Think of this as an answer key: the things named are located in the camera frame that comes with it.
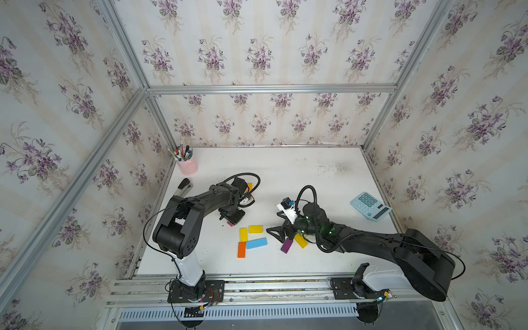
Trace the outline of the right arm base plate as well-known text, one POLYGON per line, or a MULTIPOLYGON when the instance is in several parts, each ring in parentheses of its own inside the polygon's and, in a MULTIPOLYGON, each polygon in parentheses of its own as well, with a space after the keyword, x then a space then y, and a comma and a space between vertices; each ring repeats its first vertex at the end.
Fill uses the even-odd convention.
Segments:
POLYGON ((371 299, 383 302, 393 297, 390 290, 375 291, 362 279, 340 277, 330 279, 330 287, 336 300, 371 299))

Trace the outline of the yellow block near right arm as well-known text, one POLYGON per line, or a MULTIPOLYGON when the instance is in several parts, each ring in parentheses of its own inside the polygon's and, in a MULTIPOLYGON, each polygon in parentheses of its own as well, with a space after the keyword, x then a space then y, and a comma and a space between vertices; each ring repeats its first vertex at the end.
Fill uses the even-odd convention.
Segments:
POLYGON ((294 236, 294 241, 300 246, 300 248, 302 249, 305 249, 307 246, 308 246, 308 242, 306 241, 306 239, 300 235, 300 234, 296 234, 294 236))

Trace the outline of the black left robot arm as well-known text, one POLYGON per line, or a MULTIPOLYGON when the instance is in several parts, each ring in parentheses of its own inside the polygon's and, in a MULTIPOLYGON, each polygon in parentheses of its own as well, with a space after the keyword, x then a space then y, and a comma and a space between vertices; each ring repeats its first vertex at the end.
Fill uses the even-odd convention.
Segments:
POLYGON ((204 218, 219 211, 221 220, 237 225, 245 215, 241 203, 249 194, 245 180, 231 177, 212 185, 200 195, 170 198, 153 231, 152 240, 158 244, 159 250, 173 259, 181 284, 197 287, 205 278, 205 272, 194 254, 204 218))

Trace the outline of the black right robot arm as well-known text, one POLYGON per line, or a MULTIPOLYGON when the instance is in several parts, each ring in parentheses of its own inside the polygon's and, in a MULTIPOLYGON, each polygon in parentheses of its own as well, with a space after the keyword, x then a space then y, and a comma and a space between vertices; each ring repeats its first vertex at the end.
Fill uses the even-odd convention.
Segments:
POLYGON ((394 294, 394 290, 413 289, 432 301, 448 298, 450 283, 456 277, 455 254, 440 249, 415 229, 405 233, 383 234, 356 230, 329 220, 316 203, 309 202, 302 210, 291 207, 295 220, 286 210, 277 216, 283 224, 266 230, 281 243, 296 236, 309 235, 310 243, 326 254, 333 252, 367 255, 353 276, 331 278, 331 288, 337 300, 367 299, 379 305, 394 294))

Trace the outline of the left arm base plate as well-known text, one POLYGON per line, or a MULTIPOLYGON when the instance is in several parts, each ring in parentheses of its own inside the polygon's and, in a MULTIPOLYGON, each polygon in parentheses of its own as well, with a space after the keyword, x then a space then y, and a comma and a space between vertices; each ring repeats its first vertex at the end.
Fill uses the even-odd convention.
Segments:
POLYGON ((221 303, 224 300, 224 280, 200 280, 195 287, 172 280, 167 287, 168 303, 221 303))

